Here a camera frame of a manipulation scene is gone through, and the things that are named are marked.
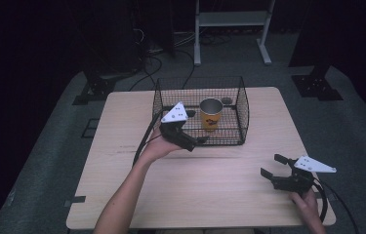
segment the metal stand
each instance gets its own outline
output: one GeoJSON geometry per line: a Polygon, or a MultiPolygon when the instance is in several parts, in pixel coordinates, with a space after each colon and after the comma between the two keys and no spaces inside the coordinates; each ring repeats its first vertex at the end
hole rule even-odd
{"type": "Polygon", "coordinates": [[[330,65],[315,65],[309,75],[293,75],[299,93],[303,98],[318,98],[319,100],[342,100],[337,90],[332,89],[325,74],[330,65]]]}
{"type": "Polygon", "coordinates": [[[211,12],[200,13],[200,0],[196,2],[195,8],[195,42],[194,42],[194,64],[201,64],[200,55],[200,27],[201,26],[250,26],[263,25],[264,31],[261,39],[257,39],[259,50],[262,54],[264,64],[270,65],[271,59],[265,48],[264,42],[268,33],[275,0],[270,0],[267,11],[255,12],[211,12]]]}

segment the black wire basket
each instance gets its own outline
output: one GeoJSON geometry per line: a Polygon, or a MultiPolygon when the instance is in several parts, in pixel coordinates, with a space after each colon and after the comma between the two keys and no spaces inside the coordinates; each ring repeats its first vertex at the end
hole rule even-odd
{"type": "Polygon", "coordinates": [[[202,145],[240,145],[246,140],[249,127],[249,102],[242,77],[197,77],[158,79],[155,88],[152,115],[159,114],[155,127],[178,102],[185,110],[195,111],[183,125],[183,131],[192,137],[209,137],[202,145]],[[205,130],[201,125],[200,102],[217,98],[224,108],[218,128],[205,130]]]}

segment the shelf leg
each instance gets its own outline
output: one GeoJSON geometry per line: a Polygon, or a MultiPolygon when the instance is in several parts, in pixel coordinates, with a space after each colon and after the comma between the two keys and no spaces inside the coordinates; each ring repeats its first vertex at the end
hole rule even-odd
{"type": "Polygon", "coordinates": [[[195,7],[194,65],[201,65],[201,54],[200,54],[200,0],[196,1],[196,7],[195,7]]]}
{"type": "Polygon", "coordinates": [[[268,27],[270,26],[271,16],[273,15],[274,3],[275,3],[275,0],[271,0],[269,3],[267,15],[266,15],[265,21],[264,21],[262,39],[257,39],[259,50],[262,54],[264,64],[266,64],[266,65],[271,64],[271,59],[270,59],[270,56],[268,55],[267,49],[265,48],[264,42],[267,37],[268,27]]]}

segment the black equipment stand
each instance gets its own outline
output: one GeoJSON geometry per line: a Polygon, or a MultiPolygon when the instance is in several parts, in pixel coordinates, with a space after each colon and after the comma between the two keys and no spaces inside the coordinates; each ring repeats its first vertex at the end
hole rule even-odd
{"type": "Polygon", "coordinates": [[[299,93],[303,98],[318,98],[319,100],[342,100],[337,90],[332,89],[325,78],[329,64],[315,65],[309,75],[293,75],[299,93]]]}
{"type": "Polygon", "coordinates": [[[76,96],[72,105],[86,105],[89,101],[106,100],[113,92],[118,79],[102,79],[96,72],[84,70],[88,82],[79,96],[76,96]]]}

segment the metal cup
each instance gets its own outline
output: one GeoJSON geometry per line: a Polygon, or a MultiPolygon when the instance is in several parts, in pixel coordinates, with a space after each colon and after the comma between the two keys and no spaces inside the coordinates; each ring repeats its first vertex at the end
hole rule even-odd
{"type": "Polygon", "coordinates": [[[200,102],[201,125],[207,131],[218,128],[218,122],[222,116],[223,103],[216,98],[205,98],[200,102]]]}

